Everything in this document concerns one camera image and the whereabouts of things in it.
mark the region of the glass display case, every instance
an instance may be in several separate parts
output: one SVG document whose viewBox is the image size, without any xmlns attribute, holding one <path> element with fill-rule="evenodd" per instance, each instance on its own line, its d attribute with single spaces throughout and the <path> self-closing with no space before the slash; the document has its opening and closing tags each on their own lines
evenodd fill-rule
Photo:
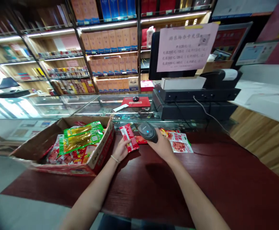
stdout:
<svg viewBox="0 0 279 230">
<path fill-rule="evenodd" d="M 150 107 L 126 107 L 117 112 L 125 97 L 148 97 Z M 152 94 L 130 95 L 85 95 L 48 96 L 23 98 L 0 98 L 0 141 L 22 143 L 42 131 L 56 120 L 67 116 L 108 116 L 113 117 L 115 130 L 131 124 L 132 130 L 144 121 L 166 130 L 181 132 L 223 132 L 213 119 L 207 120 L 161 120 L 152 101 Z M 230 131 L 237 123 L 234 120 L 222 121 L 221 125 Z"/>
</svg>

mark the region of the qr code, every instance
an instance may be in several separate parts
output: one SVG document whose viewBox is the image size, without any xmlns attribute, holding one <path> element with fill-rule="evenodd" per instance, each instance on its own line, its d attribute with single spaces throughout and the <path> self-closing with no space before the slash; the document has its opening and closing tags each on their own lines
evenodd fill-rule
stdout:
<svg viewBox="0 0 279 230">
<path fill-rule="evenodd" d="M 207 43 L 209 42 L 210 39 L 210 35 L 211 34 L 202 34 L 200 35 L 200 41 L 199 41 L 199 45 L 198 46 L 206 46 Z"/>
</svg>

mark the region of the white box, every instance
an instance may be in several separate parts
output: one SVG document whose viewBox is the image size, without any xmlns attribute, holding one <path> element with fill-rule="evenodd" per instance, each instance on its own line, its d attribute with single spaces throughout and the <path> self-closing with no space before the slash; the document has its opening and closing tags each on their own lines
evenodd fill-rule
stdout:
<svg viewBox="0 0 279 230">
<path fill-rule="evenodd" d="M 161 87 L 164 90 L 189 90 L 202 89 L 206 78 L 204 77 L 182 77 L 182 78 L 162 78 Z"/>
<path fill-rule="evenodd" d="M 252 100 L 249 109 L 279 121 L 279 95 L 258 97 Z"/>
</svg>

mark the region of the barcode scanner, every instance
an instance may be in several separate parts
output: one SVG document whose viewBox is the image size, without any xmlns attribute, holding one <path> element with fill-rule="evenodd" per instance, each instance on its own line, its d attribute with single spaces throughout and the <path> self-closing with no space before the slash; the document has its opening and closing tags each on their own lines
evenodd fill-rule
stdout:
<svg viewBox="0 0 279 230">
<path fill-rule="evenodd" d="M 149 124 L 148 122 L 143 122 L 139 127 L 138 127 L 140 135 L 148 141 L 151 141 L 153 143 L 158 142 L 158 135 L 155 131 L 155 128 Z"/>
</svg>

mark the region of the tiled floor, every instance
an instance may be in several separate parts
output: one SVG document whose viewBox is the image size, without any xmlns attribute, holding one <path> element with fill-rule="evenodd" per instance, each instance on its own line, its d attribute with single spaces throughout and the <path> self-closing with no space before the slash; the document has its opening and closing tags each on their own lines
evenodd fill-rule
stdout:
<svg viewBox="0 0 279 230">
<path fill-rule="evenodd" d="M 22 164 L 0 156 L 0 192 L 25 169 Z M 0 229 L 58 229 L 68 211 L 69 208 L 56 204 L 0 195 Z M 101 218 L 102 213 L 97 216 L 91 230 L 97 230 Z M 133 229 L 139 225 L 140 220 L 132 220 Z"/>
</svg>

